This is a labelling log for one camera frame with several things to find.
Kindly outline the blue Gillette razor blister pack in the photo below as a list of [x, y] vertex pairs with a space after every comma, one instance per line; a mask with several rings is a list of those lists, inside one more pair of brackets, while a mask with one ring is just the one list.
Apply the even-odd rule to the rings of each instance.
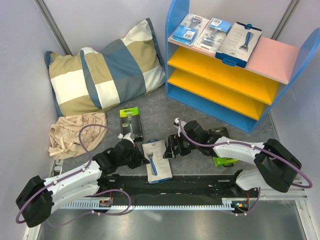
[[175, 29], [171, 39], [187, 46], [193, 46], [195, 40], [205, 29], [208, 22], [209, 20], [207, 18], [189, 13]]

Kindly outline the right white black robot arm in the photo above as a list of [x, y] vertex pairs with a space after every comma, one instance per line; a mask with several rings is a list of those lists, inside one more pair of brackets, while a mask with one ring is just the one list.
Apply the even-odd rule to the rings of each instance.
[[273, 138], [256, 143], [236, 141], [204, 130], [195, 120], [186, 123], [176, 119], [174, 126], [178, 132], [168, 137], [163, 154], [165, 159], [186, 156], [192, 150], [198, 150], [204, 156], [235, 159], [255, 166], [251, 170], [241, 170], [235, 175], [235, 181], [229, 184], [229, 191], [235, 197], [257, 187], [286, 193], [293, 185], [297, 171], [302, 168], [300, 161]]

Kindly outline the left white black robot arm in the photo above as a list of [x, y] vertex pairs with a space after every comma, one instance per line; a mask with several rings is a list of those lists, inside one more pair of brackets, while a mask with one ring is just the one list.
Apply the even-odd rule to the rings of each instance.
[[110, 191], [108, 175], [119, 167], [135, 169], [149, 160], [130, 140], [124, 139], [115, 147], [96, 154], [92, 161], [63, 174], [41, 179], [36, 175], [25, 185], [15, 200], [23, 222], [33, 228], [49, 218], [60, 207], [82, 197], [106, 196]]

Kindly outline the Harry's razor pack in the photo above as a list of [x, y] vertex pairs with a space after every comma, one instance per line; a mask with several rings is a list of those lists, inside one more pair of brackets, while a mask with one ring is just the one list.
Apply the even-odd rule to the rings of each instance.
[[166, 150], [164, 140], [151, 140], [142, 144], [144, 157], [149, 160], [146, 165], [147, 181], [158, 184], [172, 179], [172, 171], [168, 158], [163, 158]]
[[215, 57], [231, 67], [245, 68], [261, 35], [262, 30], [250, 23], [236, 22], [228, 30]]

